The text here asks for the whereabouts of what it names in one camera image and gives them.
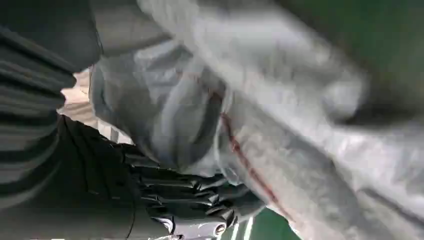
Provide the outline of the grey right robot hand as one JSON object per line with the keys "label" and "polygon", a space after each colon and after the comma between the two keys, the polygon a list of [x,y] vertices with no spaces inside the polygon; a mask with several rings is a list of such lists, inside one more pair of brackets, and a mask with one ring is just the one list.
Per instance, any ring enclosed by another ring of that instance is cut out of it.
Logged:
{"label": "grey right robot hand", "polygon": [[75,73],[167,37],[134,0],[1,1],[1,239],[215,239],[264,208],[58,113]]}

